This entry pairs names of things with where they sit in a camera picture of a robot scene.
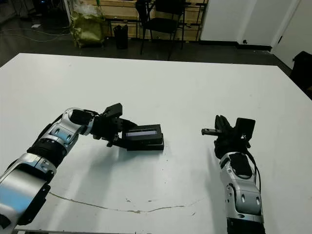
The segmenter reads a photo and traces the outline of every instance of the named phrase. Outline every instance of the black chair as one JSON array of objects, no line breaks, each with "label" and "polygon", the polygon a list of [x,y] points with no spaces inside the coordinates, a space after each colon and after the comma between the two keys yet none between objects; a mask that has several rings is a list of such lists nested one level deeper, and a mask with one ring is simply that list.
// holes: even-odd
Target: black chair
[{"label": "black chair", "polygon": [[[182,41],[181,49],[183,48],[183,39],[184,39],[184,23],[185,23],[185,0],[155,0],[150,6],[151,0],[137,0],[136,1],[136,10],[139,14],[142,27],[143,27],[143,40],[141,45],[141,54],[144,46],[144,39],[146,30],[150,30],[151,39],[153,39],[152,31],[158,31],[162,33],[170,34],[170,40],[173,34],[172,46],[169,51],[168,60],[171,56],[174,42],[176,38],[176,32],[179,28],[179,21],[183,15],[183,24],[182,24]],[[152,8],[156,6],[156,11],[165,12],[172,14],[171,19],[165,18],[153,18],[151,19],[150,12]]]}]

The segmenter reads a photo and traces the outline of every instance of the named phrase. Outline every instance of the white door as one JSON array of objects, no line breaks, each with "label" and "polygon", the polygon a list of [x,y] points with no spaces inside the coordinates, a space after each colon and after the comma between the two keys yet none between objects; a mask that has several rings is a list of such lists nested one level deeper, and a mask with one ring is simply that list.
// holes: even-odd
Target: white door
[{"label": "white door", "polygon": [[301,51],[312,54],[312,0],[301,0],[273,54],[293,68],[293,58]]}]

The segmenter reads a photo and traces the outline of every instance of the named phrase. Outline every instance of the white wall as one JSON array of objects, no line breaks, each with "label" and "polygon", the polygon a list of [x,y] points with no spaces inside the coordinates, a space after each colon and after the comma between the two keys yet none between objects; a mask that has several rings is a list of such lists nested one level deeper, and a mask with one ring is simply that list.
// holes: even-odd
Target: white wall
[{"label": "white wall", "polygon": [[210,0],[201,40],[273,46],[299,0]]},{"label": "white wall", "polygon": [[258,0],[242,40],[245,39],[248,44],[252,45],[271,46],[292,2],[293,0]]},{"label": "white wall", "polygon": [[273,54],[293,68],[293,58],[301,51],[312,54],[312,0],[301,0]]},{"label": "white wall", "polygon": [[253,0],[209,0],[201,40],[236,41]]}]

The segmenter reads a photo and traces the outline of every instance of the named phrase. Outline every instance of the chair leg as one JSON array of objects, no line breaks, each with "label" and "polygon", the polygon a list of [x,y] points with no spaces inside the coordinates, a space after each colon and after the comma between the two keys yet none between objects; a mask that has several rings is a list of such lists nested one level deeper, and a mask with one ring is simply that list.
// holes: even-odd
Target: chair leg
[{"label": "chair leg", "polygon": [[181,41],[181,49],[183,49],[183,41],[184,41],[184,24],[182,26],[182,41]]},{"label": "chair leg", "polygon": [[151,33],[151,40],[153,40],[153,35],[152,35],[152,30],[150,29],[150,33]]},{"label": "chair leg", "polygon": [[181,41],[181,49],[183,49],[183,40],[184,40],[184,23],[185,23],[185,9],[183,10],[183,22],[182,22],[182,41]]},{"label": "chair leg", "polygon": [[170,60],[170,56],[172,54],[172,51],[174,49],[174,45],[175,45],[175,38],[176,38],[176,32],[177,32],[177,29],[175,30],[175,33],[174,33],[174,38],[172,39],[172,46],[171,46],[171,49],[170,49],[170,52],[169,52],[169,55],[168,55],[168,61]]},{"label": "chair leg", "polygon": [[142,52],[143,52],[144,39],[145,39],[145,31],[146,31],[146,29],[145,29],[145,28],[143,28],[143,40],[142,40],[142,44],[141,44],[141,52],[140,52],[140,54],[141,54],[141,55],[142,55]]}]

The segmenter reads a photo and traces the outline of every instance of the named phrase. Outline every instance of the baseboard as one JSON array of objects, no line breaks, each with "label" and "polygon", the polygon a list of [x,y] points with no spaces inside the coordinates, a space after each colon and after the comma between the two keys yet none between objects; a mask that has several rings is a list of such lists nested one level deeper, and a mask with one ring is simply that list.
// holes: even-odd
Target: baseboard
[{"label": "baseboard", "polygon": [[268,50],[271,51],[271,46],[266,45],[240,45],[237,41],[221,41],[221,40],[200,40],[201,45],[226,45],[226,46],[236,46],[237,49],[247,49],[247,50]]},{"label": "baseboard", "polygon": [[199,40],[201,45],[227,45],[237,46],[237,41],[222,41],[222,40]]},{"label": "baseboard", "polygon": [[236,47],[238,49],[243,49],[243,50],[267,50],[267,51],[272,50],[272,47],[269,45],[240,45],[240,44],[237,44]]}]

